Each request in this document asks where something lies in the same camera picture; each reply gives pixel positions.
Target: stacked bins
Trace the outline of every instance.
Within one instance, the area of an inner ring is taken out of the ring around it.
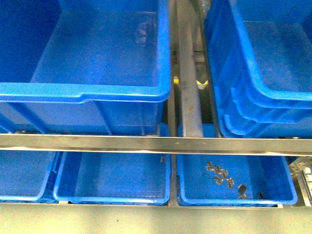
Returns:
[[[214,0],[205,21],[226,137],[312,137],[312,2]]]

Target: blue plastic bin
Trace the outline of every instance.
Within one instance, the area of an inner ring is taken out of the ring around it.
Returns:
[[[0,202],[55,203],[60,153],[0,152]]]
[[[310,138],[312,117],[305,117],[302,120],[296,117],[293,120],[263,121],[262,118],[245,116],[238,107],[237,102],[230,98],[226,109],[217,108],[220,131],[225,137],[243,138],[279,138],[279,137],[302,137]],[[296,111],[289,110],[289,114],[296,114]]]
[[[312,137],[312,2],[214,1],[205,29],[219,114],[265,123],[247,137]]]
[[[168,136],[166,125],[161,133]],[[164,205],[170,175],[170,155],[67,152],[54,197],[85,204]]]
[[[155,132],[170,90],[167,0],[10,0],[0,10],[0,132]]]
[[[204,136],[214,137],[212,124],[203,125]],[[207,162],[227,169],[234,180],[216,184],[214,172]],[[180,182],[178,201],[183,206],[260,206],[294,204],[297,195],[285,157],[280,156],[220,156],[177,155],[177,175]],[[238,199],[238,186],[247,187],[247,199]]]

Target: yellow object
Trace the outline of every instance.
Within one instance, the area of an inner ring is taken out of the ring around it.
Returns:
[[[179,84],[179,80],[178,79],[174,79],[174,84]]]

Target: storage rack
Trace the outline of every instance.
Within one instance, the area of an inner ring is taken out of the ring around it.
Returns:
[[[0,150],[41,150],[41,151],[84,151],[84,152],[127,152],[127,153],[169,153],[172,154],[171,198],[167,207],[180,207],[176,198],[176,156],[175,154],[208,155],[251,155],[251,156],[312,156],[312,139],[233,139],[222,138],[218,131],[215,102],[210,79],[207,50],[203,36],[203,11],[201,1],[176,0],[177,45],[173,50],[172,65],[178,62],[181,89],[181,113],[184,137],[176,137],[175,94],[172,88],[168,100],[168,124],[171,137],[157,136],[82,136],[82,135],[34,135],[0,134]],[[196,64],[206,66],[211,94],[211,107],[219,138],[203,138]],[[300,189],[307,184],[304,176],[294,173]],[[303,191],[303,199],[311,196]],[[311,199],[304,205],[311,206]],[[227,207],[200,207],[206,209],[233,209]],[[234,208],[268,209],[268,208]]]

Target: metal rail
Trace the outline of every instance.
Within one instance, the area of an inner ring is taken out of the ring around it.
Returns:
[[[312,156],[312,140],[0,134],[0,150]]]
[[[289,168],[298,194],[295,206],[312,206],[312,158],[299,157]]]
[[[189,0],[176,1],[178,24],[181,111],[184,137],[203,137]]]
[[[210,0],[196,0],[197,4],[194,5],[195,8],[195,12],[198,15],[198,20],[199,20],[199,30],[200,30],[200,41],[202,44],[202,48],[203,48],[203,57],[205,59],[205,65],[206,65],[206,71],[207,71],[207,80],[209,83],[209,95],[210,95],[210,106],[211,106],[211,110],[212,110],[212,116],[213,116],[213,120],[214,120],[214,130],[215,130],[215,135],[217,137],[222,137],[221,132],[219,130],[219,123],[218,123],[218,117],[217,117],[217,111],[216,111],[216,107],[215,107],[215,91],[213,89],[213,81],[211,79],[211,72],[210,72],[210,63],[208,60],[208,50],[207,50],[207,46],[206,46],[206,38],[205,38],[205,30],[204,30],[204,23],[203,23],[203,19],[204,19],[204,10],[202,8],[202,6],[204,6],[205,4],[210,5]]]
[[[111,204],[107,204],[107,205],[98,205],[98,204],[72,204],[72,203],[68,203],[68,202],[60,202],[60,203],[1,203],[2,206],[8,206],[11,207],[12,205],[20,205],[20,206],[67,206],[67,207],[87,207],[87,206],[94,206],[94,207],[98,207],[98,206],[102,206],[102,207],[128,207],[128,208],[134,208],[134,207],[151,207],[151,206],[147,206],[147,205],[111,205]],[[276,208],[284,208],[283,205],[281,204],[277,204],[275,206],[272,207],[234,207],[234,206],[180,206],[180,205],[166,205],[166,206],[152,206],[153,208],[156,209],[209,209],[209,210],[267,210],[267,209],[276,209]]]

